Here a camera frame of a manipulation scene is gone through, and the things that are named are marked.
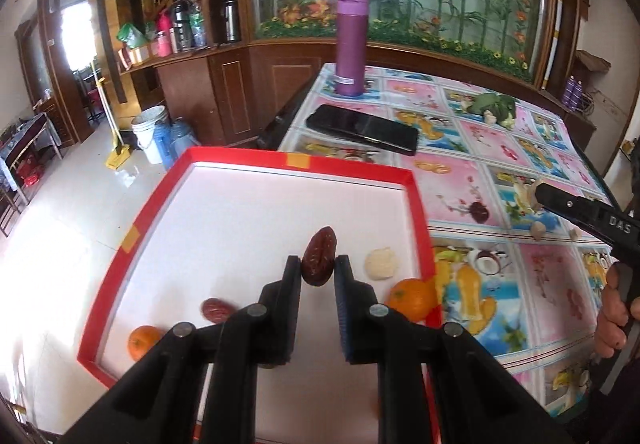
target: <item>metal bolt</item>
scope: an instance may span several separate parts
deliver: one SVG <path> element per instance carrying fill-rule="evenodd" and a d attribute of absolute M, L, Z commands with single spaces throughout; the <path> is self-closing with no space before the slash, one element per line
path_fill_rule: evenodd
<path fill-rule="evenodd" d="M 383 318 L 389 313 L 389 307 L 380 303 L 375 303 L 369 307 L 369 314 L 376 318 Z"/>
<path fill-rule="evenodd" d="M 254 303 L 253 305 L 249 305 L 246 313 L 249 314 L 252 318 L 261 318 L 267 313 L 267 307 L 261 305 L 260 303 Z"/>
<path fill-rule="evenodd" d="M 174 327 L 174 336 L 183 338 L 191 334 L 192 330 L 193 330 L 193 326 L 191 325 L 191 323 L 187 323 L 186 321 L 183 321 L 182 323 L 178 323 Z"/>
<path fill-rule="evenodd" d="M 444 323 L 444 333 L 452 338 L 456 338 L 462 335 L 463 329 L 462 326 L 454 321 L 448 321 Z"/>

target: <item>smartphone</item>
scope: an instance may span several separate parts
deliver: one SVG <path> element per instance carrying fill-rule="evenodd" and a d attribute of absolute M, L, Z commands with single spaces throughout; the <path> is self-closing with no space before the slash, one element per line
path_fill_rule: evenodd
<path fill-rule="evenodd" d="M 418 130 L 412 126 L 330 104 L 321 104 L 309 115 L 306 127 L 402 155 L 413 156 L 418 147 Z"/>

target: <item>purple thermos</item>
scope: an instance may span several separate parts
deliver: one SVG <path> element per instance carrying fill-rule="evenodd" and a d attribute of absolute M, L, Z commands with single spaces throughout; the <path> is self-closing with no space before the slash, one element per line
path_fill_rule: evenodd
<path fill-rule="evenodd" d="M 336 24 L 335 91 L 349 97 L 361 95 L 367 58 L 369 0 L 338 0 Z"/>

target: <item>bright window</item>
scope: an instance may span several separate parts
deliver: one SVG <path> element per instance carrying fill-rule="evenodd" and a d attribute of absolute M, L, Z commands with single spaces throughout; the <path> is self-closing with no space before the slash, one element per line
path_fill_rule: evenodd
<path fill-rule="evenodd" d="M 95 58 L 94 29 L 88 1 L 62 11 L 62 43 L 71 70 L 81 70 Z"/>

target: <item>human hand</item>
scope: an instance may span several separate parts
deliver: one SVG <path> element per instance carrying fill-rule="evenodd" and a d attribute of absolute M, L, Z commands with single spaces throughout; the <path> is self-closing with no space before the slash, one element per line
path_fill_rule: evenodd
<path fill-rule="evenodd" d="M 602 291 L 602 308 L 598 313 L 595 332 L 595 350 L 603 358 L 613 357 L 614 351 L 620 350 L 626 344 L 625 332 L 621 327 L 629 321 L 629 312 L 618 293 L 618 270 L 623 265 L 616 263 L 611 266 L 607 272 L 607 286 Z M 636 298 L 631 304 L 631 315 L 640 319 L 640 298 Z"/>

